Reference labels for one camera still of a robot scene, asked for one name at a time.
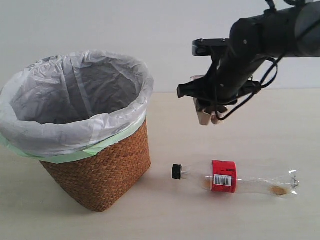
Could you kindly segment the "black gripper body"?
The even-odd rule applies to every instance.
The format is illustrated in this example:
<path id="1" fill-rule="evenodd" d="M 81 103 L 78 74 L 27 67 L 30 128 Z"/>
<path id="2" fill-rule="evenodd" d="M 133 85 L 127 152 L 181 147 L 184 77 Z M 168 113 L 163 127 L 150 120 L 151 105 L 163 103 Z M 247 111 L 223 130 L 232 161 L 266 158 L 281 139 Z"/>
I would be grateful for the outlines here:
<path id="1" fill-rule="evenodd" d="M 210 57 L 212 64 L 203 76 L 207 80 L 207 99 L 199 100 L 220 105 L 234 103 L 240 88 L 237 83 L 249 80 L 263 63 L 260 47 L 249 44 L 229 44 L 224 54 Z"/>

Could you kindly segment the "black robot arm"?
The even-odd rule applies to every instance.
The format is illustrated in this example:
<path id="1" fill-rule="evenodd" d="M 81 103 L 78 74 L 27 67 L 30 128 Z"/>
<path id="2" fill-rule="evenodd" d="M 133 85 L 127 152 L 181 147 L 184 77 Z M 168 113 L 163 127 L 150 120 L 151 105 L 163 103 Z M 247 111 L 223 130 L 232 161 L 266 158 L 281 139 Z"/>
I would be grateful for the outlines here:
<path id="1" fill-rule="evenodd" d="M 178 85 L 177 96 L 232 105 L 263 87 L 250 77 L 265 61 L 320 56 L 320 3 L 299 0 L 290 8 L 241 18 L 228 38 L 194 40 L 192 54 L 210 56 L 212 64 L 204 76 Z"/>

